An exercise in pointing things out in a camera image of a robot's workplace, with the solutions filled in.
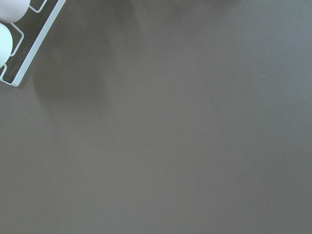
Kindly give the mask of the white cup rack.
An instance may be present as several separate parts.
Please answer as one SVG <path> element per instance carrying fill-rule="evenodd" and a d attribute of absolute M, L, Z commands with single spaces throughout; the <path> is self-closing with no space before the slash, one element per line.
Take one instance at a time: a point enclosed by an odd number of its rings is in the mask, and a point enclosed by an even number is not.
<path fill-rule="evenodd" d="M 4 23 L 11 32 L 13 48 L 0 67 L 0 80 L 18 87 L 32 60 L 63 8 L 66 0 L 30 0 L 26 14 L 14 23 Z"/>

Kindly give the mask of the white cup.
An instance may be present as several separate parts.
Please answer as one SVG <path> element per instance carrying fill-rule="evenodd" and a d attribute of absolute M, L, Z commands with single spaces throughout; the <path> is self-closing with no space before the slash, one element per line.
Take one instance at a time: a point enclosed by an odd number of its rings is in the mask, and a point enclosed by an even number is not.
<path fill-rule="evenodd" d="M 2 67 L 9 59 L 13 48 L 13 38 L 10 30 L 0 24 L 0 67 Z"/>

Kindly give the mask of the pink cup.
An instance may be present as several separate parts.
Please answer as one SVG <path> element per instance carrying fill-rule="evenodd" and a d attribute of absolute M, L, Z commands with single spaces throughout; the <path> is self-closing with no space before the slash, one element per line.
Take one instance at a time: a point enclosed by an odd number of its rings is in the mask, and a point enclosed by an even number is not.
<path fill-rule="evenodd" d="M 0 0 L 0 21 L 14 23 L 27 12 L 30 0 Z"/>

